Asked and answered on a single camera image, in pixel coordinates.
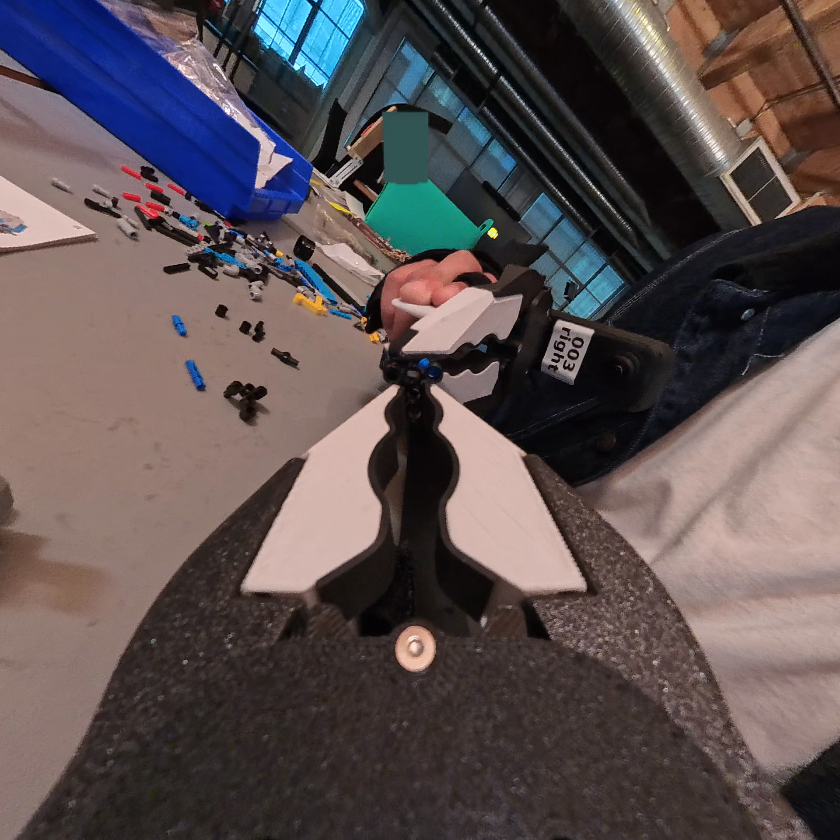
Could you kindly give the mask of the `black T-shaped beam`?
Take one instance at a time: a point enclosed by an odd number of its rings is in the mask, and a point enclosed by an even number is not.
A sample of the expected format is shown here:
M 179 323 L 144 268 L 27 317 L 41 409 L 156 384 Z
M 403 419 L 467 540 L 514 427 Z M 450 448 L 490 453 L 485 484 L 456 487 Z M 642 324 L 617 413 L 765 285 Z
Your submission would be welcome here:
M 406 402 L 406 416 L 411 422 L 416 422 L 423 416 L 424 395 L 426 394 L 427 387 L 429 385 L 440 383 L 443 379 L 442 376 L 440 381 L 430 382 L 420 375 L 417 369 L 417 363 L 423 358 L 400 360 L 393 359 L 388 361 L 383 368 L 383 379 L 385 383 L 389 385 L 399 385 L 403 389 Z M 444 370 L 441 367 L 441 364 L 436 361 L 433 362 L 440 366 L 444 375 Z
M 267 396 L 267 388 L 241 381 L 232 381 L 224 389 L 224 399 L 235 403 L 239 419 L 250 424 L 256 419 L 258 404 Z

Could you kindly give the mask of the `person's right hand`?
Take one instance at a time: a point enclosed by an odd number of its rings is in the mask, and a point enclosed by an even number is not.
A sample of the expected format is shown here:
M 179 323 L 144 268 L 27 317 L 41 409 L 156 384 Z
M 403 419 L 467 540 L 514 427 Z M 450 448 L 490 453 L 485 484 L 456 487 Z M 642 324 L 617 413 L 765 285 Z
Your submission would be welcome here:
M 410 313 L 394 307 L 395 299 L 438 308 L 467 288 L 460 276 L 477 273 L 489 282 L 498 280 L 496 266 L 469 250 L 424 252 L 391 270 L 374 289 L 366 308 L 368 327 L 383 329 L 395 341 L 415 323 Z

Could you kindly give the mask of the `person's denim jacket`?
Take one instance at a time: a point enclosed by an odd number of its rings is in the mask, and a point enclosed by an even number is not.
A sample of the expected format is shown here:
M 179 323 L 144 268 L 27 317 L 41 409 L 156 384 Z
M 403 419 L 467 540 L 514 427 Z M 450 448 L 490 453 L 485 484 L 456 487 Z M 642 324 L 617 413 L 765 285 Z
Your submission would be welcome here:
M 657 402 L 630 413 L 596 407 L 534 382 L 509 408 L 485 421 L 526 453 L 540 457 L 573 487 L 600 479 L 657 442 L 769 359 L 838 319 L 838 290 L 781 299 L 717 281 L 703 292 L 667 343 L 675 363 Z

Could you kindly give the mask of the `pile of small building pieces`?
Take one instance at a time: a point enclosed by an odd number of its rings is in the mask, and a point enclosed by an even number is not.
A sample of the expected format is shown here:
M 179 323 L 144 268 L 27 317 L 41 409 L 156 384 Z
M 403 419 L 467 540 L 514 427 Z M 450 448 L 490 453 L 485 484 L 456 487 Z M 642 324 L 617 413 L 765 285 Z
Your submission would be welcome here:
M 363 306 L 325 269 L 311 263 L 314 244 L 308 238 L 299 237 L 292 253 L 283 253 L 267 233 L 253 236 L 236 228 L 180 186 L 167 183 L 161 188 L 154 169 L 144 166 L 134 171 L 124 166 L 122 172 L 140 181 L 149 179 L 148 195 L 113 193 L 95 183 L 91 185 L 94 197 L 84 197 L 83 203 L 114 219 L 127 238 L 136 239 L 144 229 L 182 245 L 185 257 L 178 263 L 189 262 L 211 280 L 220 275 L 242 279 L 254 302 L 262 300 L 268 279 L 277 278 L 294 287 L 295 295 L 320 296 L 329 314 L 350 320 L 373 343 L 385 344 L 385 332 L 368 327 Z

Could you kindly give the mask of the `open instruction booklet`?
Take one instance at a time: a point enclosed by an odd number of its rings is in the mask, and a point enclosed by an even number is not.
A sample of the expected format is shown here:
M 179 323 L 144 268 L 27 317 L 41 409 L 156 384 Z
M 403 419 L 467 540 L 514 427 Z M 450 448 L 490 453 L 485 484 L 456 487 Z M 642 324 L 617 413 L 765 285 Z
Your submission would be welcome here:
M 98 235 L 1 177 L 1 254 L 96 241 Z

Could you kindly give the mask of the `silver ventilation duct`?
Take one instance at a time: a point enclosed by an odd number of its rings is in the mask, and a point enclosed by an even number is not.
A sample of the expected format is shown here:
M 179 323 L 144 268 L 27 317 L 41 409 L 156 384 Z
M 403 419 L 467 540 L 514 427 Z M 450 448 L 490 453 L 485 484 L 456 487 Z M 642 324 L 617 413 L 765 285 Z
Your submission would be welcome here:
M 725 230 L 751 225 L 721 176 L 742 142 L 650 1 L 559 1 L 563 14 Z

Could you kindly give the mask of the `large paned window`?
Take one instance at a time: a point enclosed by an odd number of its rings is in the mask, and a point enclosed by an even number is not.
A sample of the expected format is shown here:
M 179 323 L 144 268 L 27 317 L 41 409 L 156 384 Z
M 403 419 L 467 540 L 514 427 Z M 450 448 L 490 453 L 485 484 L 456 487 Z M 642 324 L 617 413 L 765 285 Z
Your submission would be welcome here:
M 365 13 L 362 1 L 265 1 L 253 28 L 260 57 L 324 89 Z

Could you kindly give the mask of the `black perforated panel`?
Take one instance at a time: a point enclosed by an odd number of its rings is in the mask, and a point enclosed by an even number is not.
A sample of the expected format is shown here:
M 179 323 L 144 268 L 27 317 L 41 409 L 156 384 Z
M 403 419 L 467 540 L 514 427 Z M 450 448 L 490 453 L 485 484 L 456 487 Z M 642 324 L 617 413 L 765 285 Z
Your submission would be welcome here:
M 839 742 L 796 771 L 781 788 L 817 839 L 839 838 Z

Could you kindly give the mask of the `person's right forearm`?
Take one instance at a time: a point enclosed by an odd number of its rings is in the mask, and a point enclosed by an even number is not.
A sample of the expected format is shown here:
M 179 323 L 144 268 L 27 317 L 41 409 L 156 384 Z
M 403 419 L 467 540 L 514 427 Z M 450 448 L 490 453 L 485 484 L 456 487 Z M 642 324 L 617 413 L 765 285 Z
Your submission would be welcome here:
M 839 209 L 811 206 L 768 223 L 704 238 L 667 259 L 602 318 L 671 343 L 699 296 L 717 281 L 781 299 L 838 290 Z

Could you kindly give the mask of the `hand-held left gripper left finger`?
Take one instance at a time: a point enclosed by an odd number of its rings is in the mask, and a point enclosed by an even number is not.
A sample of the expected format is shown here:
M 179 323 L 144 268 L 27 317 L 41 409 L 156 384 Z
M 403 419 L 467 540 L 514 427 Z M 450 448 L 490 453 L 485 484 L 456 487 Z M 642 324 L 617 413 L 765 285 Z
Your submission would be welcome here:
M 393 582 L 387 488 L 399 469 L 401 389 L 392 385 L 305 454 L 241 584 L 245 595 L 378 601 Z

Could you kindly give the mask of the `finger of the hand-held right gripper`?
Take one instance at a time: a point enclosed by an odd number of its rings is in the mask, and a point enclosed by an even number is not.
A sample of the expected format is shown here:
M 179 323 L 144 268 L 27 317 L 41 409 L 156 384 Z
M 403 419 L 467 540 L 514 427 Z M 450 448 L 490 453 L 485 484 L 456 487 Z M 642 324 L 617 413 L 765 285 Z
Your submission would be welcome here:
M 471 403 L 490 396 L 496 388 L 500 372 L 498 360 L 492 360 L 480 370 L 467 367 L 457 373 L 445 373 L 445 391 L 459 403 Z
M 442 359 L 462 348 L 506 342 L 520 317 L 523 295 L 497 297 L 487 288 L 461 291 L 388 343 L 393 358 Z

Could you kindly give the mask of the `crumpled clear plastic bag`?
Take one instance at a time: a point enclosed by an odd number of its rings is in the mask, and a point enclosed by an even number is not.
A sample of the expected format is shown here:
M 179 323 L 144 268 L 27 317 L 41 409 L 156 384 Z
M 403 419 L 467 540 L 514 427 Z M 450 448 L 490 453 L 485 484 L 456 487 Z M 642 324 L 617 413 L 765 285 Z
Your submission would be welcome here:
M 103 1 L 112 14 L 165 58 L 227 116 L 255 137 L 264 134 L 225 76 L 211 51 L 198 37 L 196 19 L 184 12 L 163 10 L 152 2 Z

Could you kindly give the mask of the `blue plastic bin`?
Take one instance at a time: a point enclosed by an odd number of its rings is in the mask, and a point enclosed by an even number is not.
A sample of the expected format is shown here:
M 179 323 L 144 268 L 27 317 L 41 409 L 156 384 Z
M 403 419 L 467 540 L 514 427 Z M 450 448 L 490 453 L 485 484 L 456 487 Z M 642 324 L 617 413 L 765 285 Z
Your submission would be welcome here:
M 292 158 L 255 188 L 258 141 L 102 2 L 2 2 L 2 50 L 225 217 L 275 219 L 305 203 L 312 165 Z

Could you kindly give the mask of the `white air vent grille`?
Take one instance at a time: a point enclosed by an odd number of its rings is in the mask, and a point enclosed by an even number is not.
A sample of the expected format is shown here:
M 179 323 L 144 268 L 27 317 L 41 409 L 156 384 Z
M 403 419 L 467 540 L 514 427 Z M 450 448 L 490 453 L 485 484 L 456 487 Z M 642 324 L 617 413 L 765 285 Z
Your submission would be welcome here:
M 719 180 L 752 226 L 785 216 L 801 203 L 781 163 L 761 137 L 745 142 Z

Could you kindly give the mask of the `white paper bag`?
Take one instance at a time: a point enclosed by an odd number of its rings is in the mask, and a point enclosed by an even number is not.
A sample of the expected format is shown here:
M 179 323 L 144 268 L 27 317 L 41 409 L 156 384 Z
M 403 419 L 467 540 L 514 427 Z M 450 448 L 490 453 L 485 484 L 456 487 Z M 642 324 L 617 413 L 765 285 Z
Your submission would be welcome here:
M 266 131 L 259 128 L 248 128 L 248 132 L 259 144 L 255 188 L 263 189 L 270 180 L 292 162 L 292 158 L 280 152 L 277 143 L 270 138 Z

